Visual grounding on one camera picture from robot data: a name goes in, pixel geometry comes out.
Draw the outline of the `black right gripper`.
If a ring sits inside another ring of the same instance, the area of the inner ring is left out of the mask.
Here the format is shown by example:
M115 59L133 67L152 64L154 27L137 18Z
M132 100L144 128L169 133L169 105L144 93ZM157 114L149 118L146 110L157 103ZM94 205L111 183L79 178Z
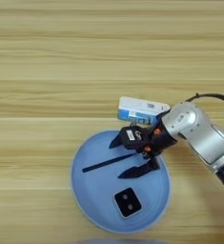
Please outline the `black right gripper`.
M120 175L119 179L135 179L160 169L156 156L163 153L164 150L173 146L176 140L171 137L162 121L159 121L155 126L141 129L142 142L141 146L137 149L139 153L146 153L148 157L140 164L134 165ZM123 144L122 136L119 133L115 139L112 140L109 148L113 149Z

